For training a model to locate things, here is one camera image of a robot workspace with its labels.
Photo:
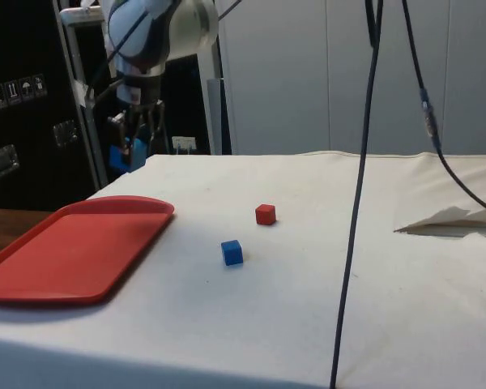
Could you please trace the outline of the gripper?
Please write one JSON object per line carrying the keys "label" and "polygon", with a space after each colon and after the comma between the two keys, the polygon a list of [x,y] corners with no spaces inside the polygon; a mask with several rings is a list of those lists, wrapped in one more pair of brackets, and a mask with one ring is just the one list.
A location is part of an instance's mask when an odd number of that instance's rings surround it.
{"label": "gripper", "polygon": [[[140,105],[153,105],[147,114],[149,134],[148,145],[154,146],[164,135],[165,103],[160,99],[161,77],[143,78],[140,85]],[[144,114],[141,109],[128,107],[113,117],[108,118],[116,143],[114,155],[120,161],[145,161],[146,142],[143,140],[146,129]]]}

